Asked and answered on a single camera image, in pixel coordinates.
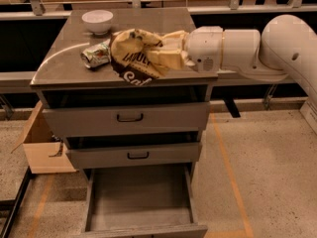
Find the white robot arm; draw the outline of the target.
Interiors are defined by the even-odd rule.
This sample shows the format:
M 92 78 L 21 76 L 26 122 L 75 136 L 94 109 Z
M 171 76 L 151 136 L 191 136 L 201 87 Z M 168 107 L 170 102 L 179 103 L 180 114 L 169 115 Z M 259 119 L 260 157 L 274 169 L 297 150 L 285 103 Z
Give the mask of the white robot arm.
M 198 71 L 231 70 L 259 81 L 291 77 L 317 103 L 317 34 L 293 15 L 270 20 L 262 31 L 200 27 L 189 34 L 170 33 L 146 49 L 157 66 Z

